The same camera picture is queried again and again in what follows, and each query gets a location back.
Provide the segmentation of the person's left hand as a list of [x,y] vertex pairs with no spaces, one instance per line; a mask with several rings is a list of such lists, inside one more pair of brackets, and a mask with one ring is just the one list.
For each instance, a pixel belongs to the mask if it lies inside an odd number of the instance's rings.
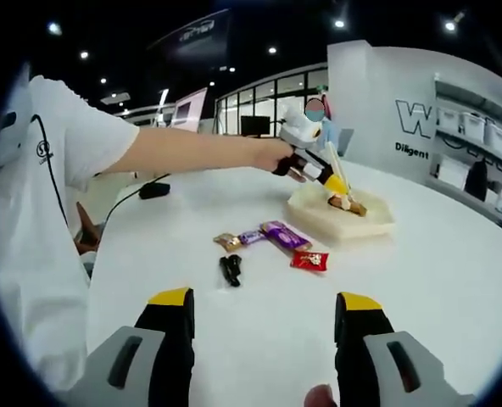
[[293,156],[293,147],[280,139],[257,140],[254,152],[253,167],[270,172],[276,176],[288,176],[295,181],[304,183],[305,178],[295,168],[289,165]]

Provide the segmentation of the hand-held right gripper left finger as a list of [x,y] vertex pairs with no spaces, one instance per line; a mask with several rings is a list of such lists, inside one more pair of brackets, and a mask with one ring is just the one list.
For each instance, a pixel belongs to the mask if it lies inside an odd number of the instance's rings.
[[88,356],[70,404],[188,406],[194,335],[193,290],[156,294],[134,326],[119,328]]

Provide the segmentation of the person's right hand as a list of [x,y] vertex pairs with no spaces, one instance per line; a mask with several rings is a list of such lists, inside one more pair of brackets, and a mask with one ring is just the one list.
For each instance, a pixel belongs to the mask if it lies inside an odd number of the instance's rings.
[[337,407],[328,384],[319,384],[312,387],[304,397],[304,407]]

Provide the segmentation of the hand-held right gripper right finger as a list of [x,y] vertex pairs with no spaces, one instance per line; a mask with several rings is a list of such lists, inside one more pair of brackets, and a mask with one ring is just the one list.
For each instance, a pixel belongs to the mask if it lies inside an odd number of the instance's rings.
[[445,379],[443,363],[408,332],[396,332],[372,298],[337,295],[335,368],[342,406],[473,406]]

